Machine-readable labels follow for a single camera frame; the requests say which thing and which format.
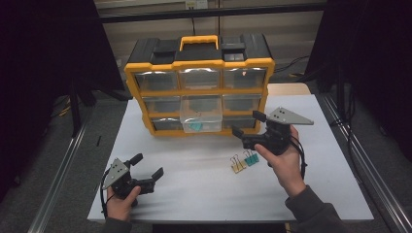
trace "dark sleeve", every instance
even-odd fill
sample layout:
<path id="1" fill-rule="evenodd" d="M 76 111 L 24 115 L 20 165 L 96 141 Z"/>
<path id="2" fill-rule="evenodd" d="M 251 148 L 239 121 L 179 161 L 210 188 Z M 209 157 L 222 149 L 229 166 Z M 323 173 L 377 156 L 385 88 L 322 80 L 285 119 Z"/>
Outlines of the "dark sleeve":
<path id="1" fill-rule="evenodd" d="M 351 232 L 333 205 L 321 201 L 310 186 L 288 199 L 286 206 L 296 217 L 299 232 Z"/>
<path id="2" fill-rule="evenodd" d="M 102 233 L 130 233 L 131 223 L 107 217 Z"/>

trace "plastic drawer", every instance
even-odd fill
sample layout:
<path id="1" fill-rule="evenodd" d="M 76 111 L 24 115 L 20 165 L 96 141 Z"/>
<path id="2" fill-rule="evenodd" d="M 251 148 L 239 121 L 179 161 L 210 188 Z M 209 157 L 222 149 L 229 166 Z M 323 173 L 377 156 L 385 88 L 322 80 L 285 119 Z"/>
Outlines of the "plastic drawer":
<path id="1" fill-rule="evenodd" d="M 182 130 L 182 124 L 177 117 L 151 118 L 154 130 Z"/>
<path id="2" fill-rule="evenodd" d="M 142 97 L 148 113 L 177 113 L 180 111 L 180 96 Z"/>
<path id="3" fill-rule="evenodd" d="M 221 70 L 196 68 L 179 71 L 182 89 L 216 89 L 220 87 Z"/>
<path id="4" fill-rule="evenodd" d="M 186 133 L 222 131 L 222 98 L 220 95 L 184 95 L 180 121 Z"/>
<path id="5" fill-rule="evenodd" d="M 234 68 L 223 70 L 225 88 L 261 88 L 266 68 Z"/>
<path id="6" fill-rule="evenodd" d="M 176 90 L 177 75 L 174 71 L 154 71 L 134 73 L 140 90 Z"/>
<path id="7" fill-rule="evenodd" d="M 224 116 L 223 128 L 255 128 L 256 120 L 252 116 Z"/>
<path id="8" fill-rule="evenodd" d="M 260 94 L 225 94 L 223 109 L 226 111 L 253 111 L 258 109 Z"/>

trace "white tabletop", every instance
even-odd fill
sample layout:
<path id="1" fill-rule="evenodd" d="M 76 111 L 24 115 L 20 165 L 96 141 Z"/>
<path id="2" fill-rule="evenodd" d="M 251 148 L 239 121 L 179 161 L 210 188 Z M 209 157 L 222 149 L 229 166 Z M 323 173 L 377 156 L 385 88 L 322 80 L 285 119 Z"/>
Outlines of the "white tabletop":
<path id="1" fill-rule="evenodd" d="M 306 183 L 334 205 L 344 220 L 373 216 L 314 95 L 269 96 L 266 113 L 282 106 L 315 121 L 297 125 L 306 154 Z M 138 152 L 144 159 L 131 167 L 137 180 L 149 178 L 159 167 L 164 176 L 154 193 L 138 197 L 135 221 L 158 223 L 275 222 L 294 220 L 286 208 L 287 194 L 273 170 L 260 162 L 234 174 L 229 160 L 243 159 L 239 139 L 198 135 L 184 138 L 153 137 L 142 122 L 136 100 L 130 100 L 107 168 L 118 157 L 125 161 Z M 97 191 L 87 219 L 104 221 Z"/>

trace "yellow and black tool organizer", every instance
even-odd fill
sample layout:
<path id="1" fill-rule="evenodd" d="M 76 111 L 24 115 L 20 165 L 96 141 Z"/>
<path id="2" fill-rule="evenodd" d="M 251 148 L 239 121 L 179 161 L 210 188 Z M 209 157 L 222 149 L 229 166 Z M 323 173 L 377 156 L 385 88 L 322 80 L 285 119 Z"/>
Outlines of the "yellow and black tool organizer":
<path id="1" fill-rule="evenodd" d="M 124 68 L 152 135 L 258 133 L 275 62 L 264 36 L 141 39 Z"/>

